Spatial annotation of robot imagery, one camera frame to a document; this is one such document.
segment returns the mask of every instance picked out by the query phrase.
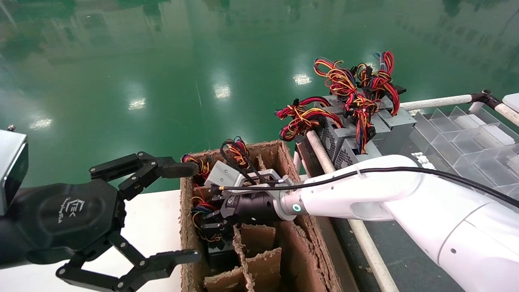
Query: ventilation grille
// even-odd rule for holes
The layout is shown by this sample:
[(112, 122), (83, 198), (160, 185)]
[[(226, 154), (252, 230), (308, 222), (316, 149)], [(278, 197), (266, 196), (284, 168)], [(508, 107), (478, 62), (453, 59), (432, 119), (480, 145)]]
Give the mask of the ventilation grille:
[(346, 151), (345, 149), (341, 149), (333, 166), (335, 167), (335, 169), (343, 169), (350, 165), (353, 165), (353, 160), (351, 159), (348, 151)]
[(330, 133), (330, 126), (322, 129), (321, 143), (323, 144), (330, 160), (333, 160), (335, 154), (335, 138), (332, 136), (332, 133)]

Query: white robot arm segment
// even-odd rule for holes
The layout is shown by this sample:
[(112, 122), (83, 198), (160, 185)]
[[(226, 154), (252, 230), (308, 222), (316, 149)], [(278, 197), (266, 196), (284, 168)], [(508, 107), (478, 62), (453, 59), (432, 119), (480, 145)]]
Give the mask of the white robot arm segment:
[[(416, 164), (400, 155), (382, 156), (305, 183), (357, 169), (398, 166)], [(519, 214), (453, 182), (417, 172), (359, 173), (292, 191), (281, 200), (299, 202), (299, 208), (286, 206), (293, 214), (396, 220), (463, 289), (519, 290)]]

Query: gray metal casing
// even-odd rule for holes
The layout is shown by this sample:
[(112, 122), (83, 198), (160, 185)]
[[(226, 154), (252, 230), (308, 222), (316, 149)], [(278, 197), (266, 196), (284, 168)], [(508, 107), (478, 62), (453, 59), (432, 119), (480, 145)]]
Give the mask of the gray metal casing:
[(350, 123), (349, 120), (340, 117), (343, 121), (344, 128), (335, 129), (334, 123), (330, 119), (326, 119), (326, 126), (316, 133), (319, 136), (319, 140), (324, 146), (328, 157), (332, 162), (335, 161), (339, 150), (344, 140), (347, 138), (355, 138), (357, 127)]
[[(331, 107), (322, 107), (318, 103), (316, 103), (316, 107), (328, 111), (330, 113), (336, 114), (341, 119), (343, 119), (343, 124), (345, 128), (343, 129), (334, 129), (333, 122), (327, 121), (326, 128), (316, 131), (321, 143), (328, 154), (328, 157), (332, 161), (335, 162), (337, 157), (339, 156), (340, 147), (343, 145), (344, 140), (348, 138), (355, 138), (357, 127), (350, 123), (348, 119), (342, 118), (343, 106), (337, 100), (336, 96), (323, 96), (332, 106)], [(382, 98), (383, 104), (385, 104), (385, 108), (392, 108), (392, 102), (388, 97)], [(371, 117), (371, 124), (375, 127), (376, 134), (372, 138), (375, 145), (381, 145), (384, 139), (389, 135), (390, 129), (381, 119), (378, 114), (374, 114)]]
[(371, 116), (371, 124), (375, 127), (375, 131), (377, 132), (371, 140), (376, 146), (382, 145), (384, 139), (391, 133), (391, 130), (378, 113)]
[(355, 156), (353, 149), (357, 148), (357, 142), (355, 138), (346, 139), (339, 148), (337, 159), (333, 161), (333, 167), (335, 169), (342, 169), (358, 163), (359, 160)]
[(353, 149), (357, 148), (355, 139), (346, 139), (339, 150), (339, 155), (333, 163), (335, 169), (342, 169), (355, 163), (382, 156), (377, 146), (372, 141), (366, 144), (366, 154), (355, 155)]
[(382, 155), (397, 154), (403, 142), (409, 138), (416, 120), (404, 109), (399, 109), (396, 116), (391, 116), (386, 110), (378, 114), (391, 130), (391, 133), (378, 145), (378, 149)]

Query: logo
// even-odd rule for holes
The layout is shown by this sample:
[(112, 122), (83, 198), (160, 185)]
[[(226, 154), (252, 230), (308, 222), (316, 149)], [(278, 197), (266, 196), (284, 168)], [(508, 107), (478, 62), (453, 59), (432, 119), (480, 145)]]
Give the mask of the logo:
[(67, 197), (60, 206), (60, 211), (58, 212), (58, 224), (63, 222), (63, 217), (65, 217), (65, 215), (68, 215), (69, 217), (76, 217), (76, 213), (79, 213), (81, 210), (83, 210), (85, 201), (79, 199), (70, 201), (70, 199), (70, 197)]

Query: black cylindrical joint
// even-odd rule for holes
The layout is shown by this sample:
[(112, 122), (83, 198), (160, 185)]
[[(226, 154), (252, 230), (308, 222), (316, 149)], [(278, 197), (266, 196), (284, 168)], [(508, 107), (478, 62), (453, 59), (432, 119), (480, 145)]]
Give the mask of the black cylindrical joint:
[(227, 200), (225, 204), (227, 207), (235, 208), (234, 214), (243, 223), (282, 221), (274, 209), (272, 197), (266, 192), (235, 195), (234, 200)]

